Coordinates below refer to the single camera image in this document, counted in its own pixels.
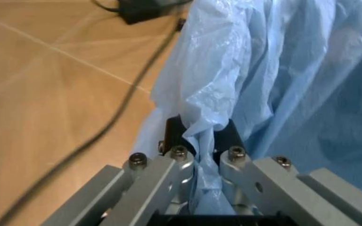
screw head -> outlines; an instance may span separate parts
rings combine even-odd
[[[245,150],[240,146],[229,148],[229,160],[232,162],[242,161],[245,159]]]
[[[159,141],[158,144],[158,151],[159,151],[159,155],[163,156],[164,155],[164,141]]]
[[[170,152],[170,157],[176,161],[184,161],[187,159],[188,150],[182,145],[172,147]]]
[[[129,156],[129,168],[132,170],[136,169],[144,169],[148,164],[148,158],[144,153],[133,153]]]
[[[282,166],[285,169],[290,169],[291,167],[290,159],[286,158],[283,155],[277,155],[273,157],[273,160],[275,160],[280,166]]]

metal bar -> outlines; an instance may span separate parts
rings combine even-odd
[[[46,219],[42,226],[96,225],[101,215],[118,202],[122,192],[131,183],[129,174],[107,165]]]
[[[362,191],[323,168],[298,178],[340,211],[362,225]]]
[[[239,186],[263,214],[282,212],[299,225],[357,225],[274,160],[231,162],[227,155],[221,155],[221,175]]]
[[[148,165],[101,226],[146,225],[155,212],[164,213],[180,186],[179,165],[158,156]]]

crumpled plastic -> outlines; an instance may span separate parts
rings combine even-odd
[[[362,189],[362,0],[194,0],[133,152],[178,114],[197,150],[197,214],[233,214],[212,159],[229,118],[253,159],[282,154]]]

wooden floor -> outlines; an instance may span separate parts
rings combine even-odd
[[[172,26],[169,16],[129,26],[88,0],[0,0],[0,215],[105,125]],[[104,165],[122,165],[154,107],[149,92],[170,51],[148,72],[117,126],[12,225],[40,224]]]

